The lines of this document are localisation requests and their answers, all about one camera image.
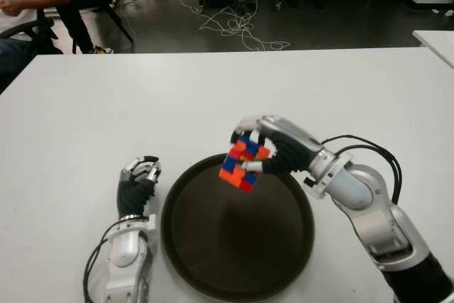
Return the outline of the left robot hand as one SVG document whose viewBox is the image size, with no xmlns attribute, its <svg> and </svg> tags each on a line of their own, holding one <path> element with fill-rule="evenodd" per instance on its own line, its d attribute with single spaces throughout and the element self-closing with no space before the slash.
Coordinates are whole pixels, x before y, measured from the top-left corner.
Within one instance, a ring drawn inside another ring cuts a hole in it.
<svg viewBox="0 0 454 303">
<path fill-rule="evenodd" d="M 161 172 L 159 158 L 151 155 L 136 157 L 120 171 L 116 195 L 119 219 L 143 215 Z"/>
</svg>

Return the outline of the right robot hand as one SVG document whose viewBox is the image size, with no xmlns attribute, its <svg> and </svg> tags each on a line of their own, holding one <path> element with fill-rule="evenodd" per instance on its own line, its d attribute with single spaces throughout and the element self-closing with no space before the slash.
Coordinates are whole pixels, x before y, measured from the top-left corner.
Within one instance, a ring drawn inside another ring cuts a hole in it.
<svg viewBox="0 0 454 303">
<path fill-rule="evenodd" d="M 259 143 L 272 142 L 275 154 L 261 161 L 245 161 L 242 168 L 248 172 L 269 174 L 307 171 L 316 180 L 323 177 L 335 159 L 311 134 L 291 121 L 276 115 L 251 116 L 241 119 L 231 135 L 234 144 L 241 136 L 253 131 L 259 134 Z"/>
</svg>

